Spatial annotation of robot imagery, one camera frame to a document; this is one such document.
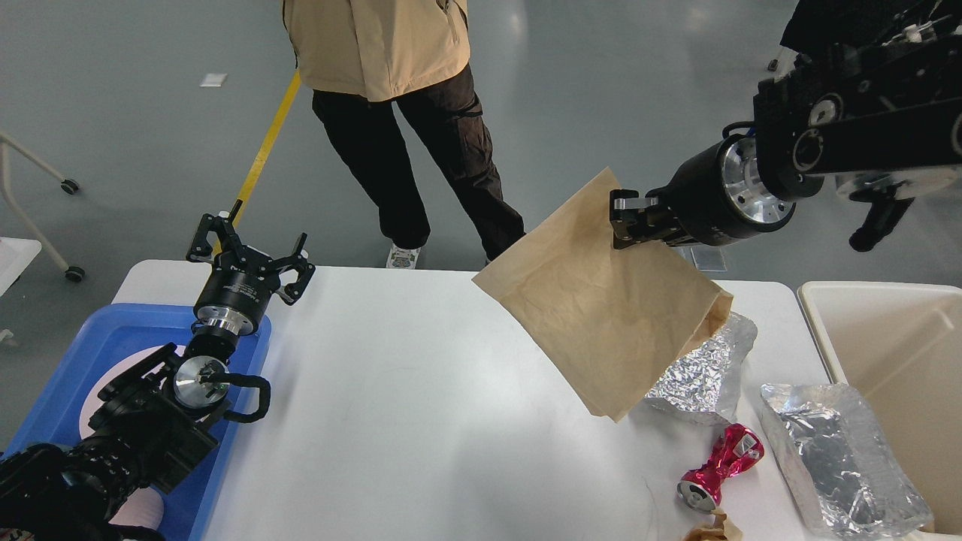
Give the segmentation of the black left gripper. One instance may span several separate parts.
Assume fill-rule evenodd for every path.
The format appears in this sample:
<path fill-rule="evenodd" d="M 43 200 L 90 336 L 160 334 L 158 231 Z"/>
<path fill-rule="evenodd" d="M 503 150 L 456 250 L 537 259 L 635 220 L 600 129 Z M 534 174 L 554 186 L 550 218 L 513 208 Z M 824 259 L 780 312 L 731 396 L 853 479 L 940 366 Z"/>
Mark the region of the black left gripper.
<path fill-rule="evenodd" d="M 243 273 L 256 267 L 253 250 L 241 242 L 234 219 L 233 213 L 204 213 L 190 241 L 186 260 L 212 268 L 193 312 L 203 325 L 220 325 L 236 335 L 250 335 L 260 328 L 273 294 L 286 305 L 303 297 L 316 266 L 304 254 L 308 235 L 302 232 L 291 254 L 264 264 L 263 277 Z M 295 279 L 282 283 L 283 274 L 291 271 Z"/>

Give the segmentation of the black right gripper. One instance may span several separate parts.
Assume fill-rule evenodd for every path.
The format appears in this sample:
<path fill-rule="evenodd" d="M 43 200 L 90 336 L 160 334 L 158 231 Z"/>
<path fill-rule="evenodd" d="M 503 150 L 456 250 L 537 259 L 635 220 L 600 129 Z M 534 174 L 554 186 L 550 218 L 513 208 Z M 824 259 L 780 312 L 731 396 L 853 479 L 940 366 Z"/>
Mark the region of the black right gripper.
<path fill-rule="evenodd" d="M 676 218 L 670 225 L 670 211 Z M 669 246 L 726 246 L 772 233 L 796 204 L 763 184 L 756 140 L 733 134 L 680 165 L 658 196 L 612 189 L 613 249 L 662 240 Z"/>

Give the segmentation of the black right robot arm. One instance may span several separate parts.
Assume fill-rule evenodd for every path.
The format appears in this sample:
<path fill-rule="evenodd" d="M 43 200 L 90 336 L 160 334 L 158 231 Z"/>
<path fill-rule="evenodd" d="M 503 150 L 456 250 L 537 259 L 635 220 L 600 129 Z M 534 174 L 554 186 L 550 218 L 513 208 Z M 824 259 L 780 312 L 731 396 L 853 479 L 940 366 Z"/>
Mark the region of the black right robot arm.
<path fill-rule="evenodd" d="M 783 228 L 835 182 L 869 204 L 870 251 L 912 202 L 960 179 L 960 3 L 800 1 L 781 38 L 793 68 L 759 83 L 749 121 L 646 195 L 610 195 L 613 246 L 726 246 Z"/>

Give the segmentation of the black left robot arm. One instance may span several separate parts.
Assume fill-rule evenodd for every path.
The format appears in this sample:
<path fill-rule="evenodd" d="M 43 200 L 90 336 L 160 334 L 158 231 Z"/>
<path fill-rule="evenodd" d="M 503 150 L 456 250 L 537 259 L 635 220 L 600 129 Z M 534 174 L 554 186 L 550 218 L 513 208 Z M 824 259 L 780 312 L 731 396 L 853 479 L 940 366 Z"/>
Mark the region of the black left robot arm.
<path fill-rule="evenodd" d="M 186 260 L 212 270 L 193 314 L 183 353 L 166 343 L 98 390 L 92 435 L 71 448 L 27 446 L 2 460 L 2 530 L 35 540 L 161 540 L 151 527 L 111 520 L 138 489 L 171 492 L 219 441 L 221 421 L 257 422 L 268 414 L 271 384 L 229 364 L 241 337 L 261 326 L 272 295 L 293 305 L 315 266 L 304 254 L 274 259 L 234 229 L 237 210 L 200 219 Z"/>

